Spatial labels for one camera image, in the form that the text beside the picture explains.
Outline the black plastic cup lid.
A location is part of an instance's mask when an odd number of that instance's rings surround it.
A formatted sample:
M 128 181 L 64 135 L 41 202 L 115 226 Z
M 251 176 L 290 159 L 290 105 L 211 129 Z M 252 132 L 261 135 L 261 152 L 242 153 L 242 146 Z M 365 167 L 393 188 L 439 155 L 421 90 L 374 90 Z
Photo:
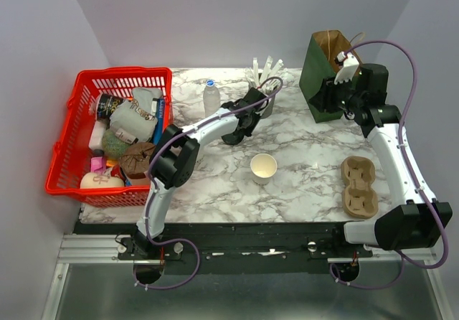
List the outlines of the black plastic cup lid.
M 244 139 L 245 135 L 242 132 L 234 132 L 234 133 L 229 133 L 226 135 L 222 136 L 222 140 L 225 144 L 229 146 L 235 146 L 239 143 L 241 143 Z

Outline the white paper cup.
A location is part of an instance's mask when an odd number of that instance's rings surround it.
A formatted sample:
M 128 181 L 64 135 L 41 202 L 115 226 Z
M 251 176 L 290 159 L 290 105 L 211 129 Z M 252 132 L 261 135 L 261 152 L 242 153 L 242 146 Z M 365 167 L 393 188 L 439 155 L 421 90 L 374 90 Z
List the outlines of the white paper cup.
M 254 183 L 266 185 L 278 170 L 278 164 L 275 158 L 269 154 L 257 154 L 250 162 L 250 170 Z

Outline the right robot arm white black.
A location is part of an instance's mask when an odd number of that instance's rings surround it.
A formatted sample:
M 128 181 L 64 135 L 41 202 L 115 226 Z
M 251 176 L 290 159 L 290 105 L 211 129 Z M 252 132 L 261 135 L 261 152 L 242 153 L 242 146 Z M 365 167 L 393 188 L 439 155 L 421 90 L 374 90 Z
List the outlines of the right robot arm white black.
M 344 232 L 331 237 L 331 251 L 340 257 L 354 251 L 356 244 L 384 250 L 431 248 L 453 215 L 450 204 L 438 201 L 428 187 L 416 163 L 404 160 L 412 152 L 399 108 L 386 102 L 388 76 L 383 65 L 346 59 L 310 99 L 322 113 L 353 114 L 377 154 L 392 197 L 392 209 L 385 215 L 373 222 L 348 222 Z

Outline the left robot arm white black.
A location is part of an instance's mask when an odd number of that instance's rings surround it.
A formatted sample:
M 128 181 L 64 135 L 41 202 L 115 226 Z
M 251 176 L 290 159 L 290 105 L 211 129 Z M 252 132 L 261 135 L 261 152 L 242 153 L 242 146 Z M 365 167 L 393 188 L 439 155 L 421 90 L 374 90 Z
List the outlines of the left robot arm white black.
M 150 189 L 132 236 L 134 253 L 144 259 L 158 253 L 160 243 L 156 237 L 164 231 L 174 192 L 190 179 L 204 147 L 218 139 L 235 146 L 250 137 L 274 97 L 274 93 L 265 95 L 250 88 L 243 98 L 224 103 L 216 113 L 195 124 L 183 128 L 167 126 L 150 158 Z

